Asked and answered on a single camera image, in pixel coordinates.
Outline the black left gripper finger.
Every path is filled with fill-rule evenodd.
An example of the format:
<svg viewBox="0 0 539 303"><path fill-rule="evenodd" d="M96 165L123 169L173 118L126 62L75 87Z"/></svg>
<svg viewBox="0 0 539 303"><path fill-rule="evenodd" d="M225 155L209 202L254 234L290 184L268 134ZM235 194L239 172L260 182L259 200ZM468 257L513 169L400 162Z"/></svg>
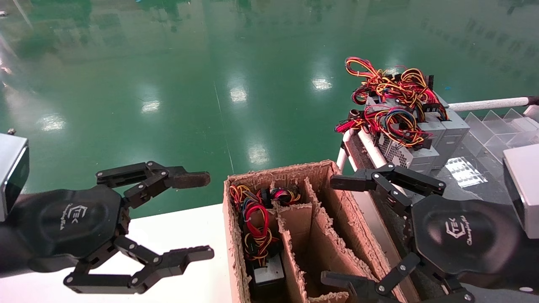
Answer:
<svg viewBox="0 0 539 303"><path fill-rule="evenodd" d="M211 176L207 171L188 172L182 166L165 167L150 161L99 171L96 173L96 181L98 185L109 188L131 185L123 195L125 206L135 209L168 188L207 186Z"/></svg>

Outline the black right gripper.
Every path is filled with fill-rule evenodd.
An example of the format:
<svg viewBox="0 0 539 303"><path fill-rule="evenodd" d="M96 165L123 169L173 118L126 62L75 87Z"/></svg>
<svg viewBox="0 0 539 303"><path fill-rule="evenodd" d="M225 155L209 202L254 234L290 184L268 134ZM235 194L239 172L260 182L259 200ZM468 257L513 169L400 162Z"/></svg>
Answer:
<svg viewBox="0 0 539 303"><path fill-rule="evenodd" d="M330 186L355 192L381 188L391 207L412 205L397 186L423 196L442 195L446 188L443 181L395 164L358 170L354 175L333 175ZM431 195L412 205L411 217L417 251L443 274L505 275L510 264L528 249L528 238L510 205ZM423 264L423 259L411 252L379 282L322 271L321 283L346 289L353 303L398 303L393 290ZM475 302L474 295L458 280L445 279L443 284L448 295L422 302Z"/></svg>

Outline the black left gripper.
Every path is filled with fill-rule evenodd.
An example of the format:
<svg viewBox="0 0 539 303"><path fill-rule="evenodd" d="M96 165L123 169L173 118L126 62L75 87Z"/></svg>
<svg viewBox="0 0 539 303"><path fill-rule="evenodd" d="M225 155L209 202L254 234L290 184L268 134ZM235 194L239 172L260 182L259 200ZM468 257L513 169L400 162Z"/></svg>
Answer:
<svg viewBox="0 0 539 303"><path fill-rule="evenodd" d="M125 233L122 209L120 194L102 185L20 197L4 222L5 272L56 272L76 265L64 279L76 293L142 295L164 278L183 275L190 263L214 257L210 246L158 255L119 236ZM143 268L133 275L89 273L115 253Z"/></svg>

